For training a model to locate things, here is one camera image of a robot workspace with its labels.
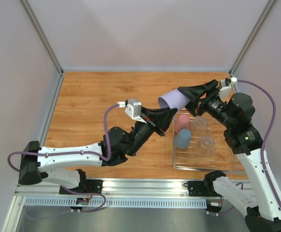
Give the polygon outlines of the clear glass cup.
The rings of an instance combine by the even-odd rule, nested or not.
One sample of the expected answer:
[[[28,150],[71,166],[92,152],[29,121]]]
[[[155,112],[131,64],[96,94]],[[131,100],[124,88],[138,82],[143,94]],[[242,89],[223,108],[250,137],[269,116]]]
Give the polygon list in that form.
[[[210,155],[214,148],[214,139],[210,136],[200,138],[197,143],[197,154],[199,156]]]
[[[191,122],[191,132],[194,137],[202,137],[207,129],[207,120],[202,116],[196,116]]]

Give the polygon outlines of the purple plastic cup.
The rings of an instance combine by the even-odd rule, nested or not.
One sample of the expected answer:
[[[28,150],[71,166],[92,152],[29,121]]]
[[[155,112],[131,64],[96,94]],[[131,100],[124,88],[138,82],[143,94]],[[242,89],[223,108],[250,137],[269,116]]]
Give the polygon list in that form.
[[[178,89],[174,89],[158,98],[160,108],[176,108],[177,110],[183,109],[190,100],[184,96]]]

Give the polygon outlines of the blue plastic cup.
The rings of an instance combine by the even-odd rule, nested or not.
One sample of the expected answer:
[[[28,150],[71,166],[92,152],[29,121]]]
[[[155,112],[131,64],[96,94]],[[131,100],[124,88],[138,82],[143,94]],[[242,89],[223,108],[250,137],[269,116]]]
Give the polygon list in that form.
[[[191,132],[188,129],[180,130],[175,139],[174,143],[178,149],[187,149],[191,141]]]

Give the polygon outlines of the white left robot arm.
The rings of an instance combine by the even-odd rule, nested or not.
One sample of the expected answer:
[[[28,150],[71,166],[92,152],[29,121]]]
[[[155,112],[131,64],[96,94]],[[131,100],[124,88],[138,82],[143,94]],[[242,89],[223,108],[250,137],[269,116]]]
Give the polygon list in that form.
[[[148,109],[140,103],[119,102],[125,113],[135,121],[130,132],[120,127],[109,129],[99,143],[78,147],[51,148],[40,146],[38,141],[28,143],[22,152],[18,183],[28,186],[42,181],[61,185],[81,194],[86,191],[85,172],[67,170],[73,166],[116,166],[135,156],[154,134],[165,136],[177,108]]]

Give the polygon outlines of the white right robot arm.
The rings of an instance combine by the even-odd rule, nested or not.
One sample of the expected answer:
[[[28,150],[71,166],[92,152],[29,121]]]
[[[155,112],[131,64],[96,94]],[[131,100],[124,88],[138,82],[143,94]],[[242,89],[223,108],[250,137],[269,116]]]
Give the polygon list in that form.
[[[191,115],[208,113],[225,126],[225,141],[244,167],[254,196],[234,185],[221,171],[207,174],[203,188],[210,196],[223,196],[240,211],[249,231],[281,232],[281,191],[265,151],[275,120],[276,105],[272,103],[272,118],[266,135],[262,137],[252,124],[255,108],[249,95],[236,92],[229,102],[221,100],[221,93],[238,82],[239,79],[232,77],[222,81],[212,80],[199,86],[178,88],[189,99],[185,108]]]

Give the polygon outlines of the pink plastic cup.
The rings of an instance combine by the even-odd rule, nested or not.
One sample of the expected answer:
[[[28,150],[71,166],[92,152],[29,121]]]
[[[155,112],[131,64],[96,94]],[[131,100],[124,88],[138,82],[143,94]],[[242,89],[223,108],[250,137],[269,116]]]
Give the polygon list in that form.
[[[179,133],[183,129],[190,130],[190,118],[189,115],[181,114],[175,120],[174,130]]]

